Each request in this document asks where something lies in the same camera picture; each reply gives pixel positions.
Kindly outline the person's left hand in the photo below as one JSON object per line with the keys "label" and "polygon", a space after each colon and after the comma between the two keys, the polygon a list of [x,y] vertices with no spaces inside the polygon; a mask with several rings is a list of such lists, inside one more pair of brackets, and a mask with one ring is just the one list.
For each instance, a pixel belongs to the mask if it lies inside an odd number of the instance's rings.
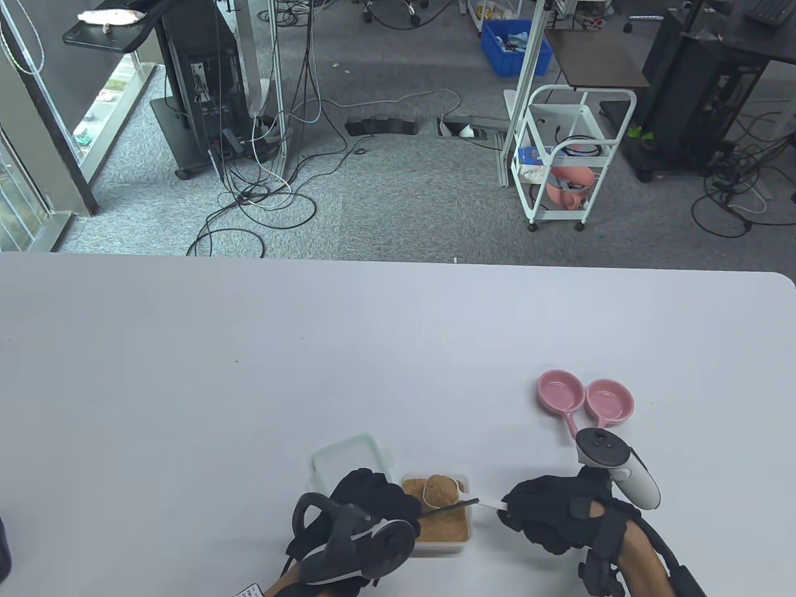
{"label": "person's left hand", "polygon": [[358,596],[407,562],[420,537],[420,501],[386,476],[353,470],[330,496],[301,495],[278,596]]}

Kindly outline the person's right hand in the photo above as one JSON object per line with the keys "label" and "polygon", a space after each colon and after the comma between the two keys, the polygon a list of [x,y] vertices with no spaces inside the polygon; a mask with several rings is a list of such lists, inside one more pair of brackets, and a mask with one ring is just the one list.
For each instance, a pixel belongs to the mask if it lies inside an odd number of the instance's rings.
{"label": "person's right hand", "polygon": [[503,501],[501,523],[554,555],[599,545],[617,562],[627,523],[642,519],[640,510],[613,496],[608,472],[596,467],[584,466],[571,477],[521,481]]}

